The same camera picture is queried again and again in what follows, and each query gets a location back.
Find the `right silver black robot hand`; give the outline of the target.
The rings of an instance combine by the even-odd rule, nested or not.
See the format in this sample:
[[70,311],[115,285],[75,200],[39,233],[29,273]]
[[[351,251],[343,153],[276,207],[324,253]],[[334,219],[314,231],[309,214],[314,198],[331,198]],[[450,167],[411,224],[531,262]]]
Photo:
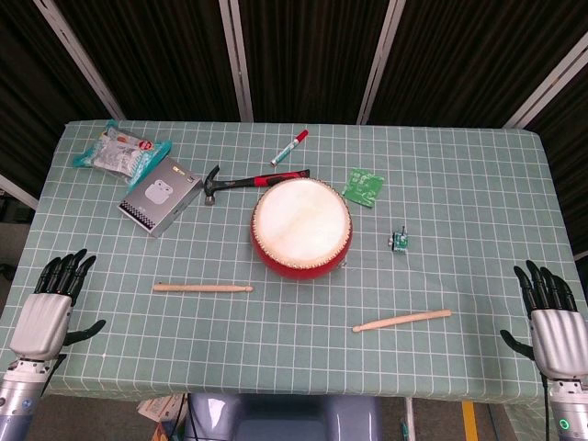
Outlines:
[[526,261],[514,267],[526,308],[531,345],[501,330],[503,341],[533,361],[551,380],[583,379],[587,376],[587,322],[579,313],[568,283],[546,267]]

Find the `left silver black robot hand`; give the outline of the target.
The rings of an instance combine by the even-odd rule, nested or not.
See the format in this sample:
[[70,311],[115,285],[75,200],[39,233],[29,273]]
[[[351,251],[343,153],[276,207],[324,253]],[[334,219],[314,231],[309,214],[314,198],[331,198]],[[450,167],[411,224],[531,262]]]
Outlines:
[[20,359],[48,361],[65,346],[88,340],[106,325],[99,320],[84,330],[70,331],[72,311],[85,277],[96,261],[82,249],[53,258],[40,273],[37,284],[21,310],[10,349]]

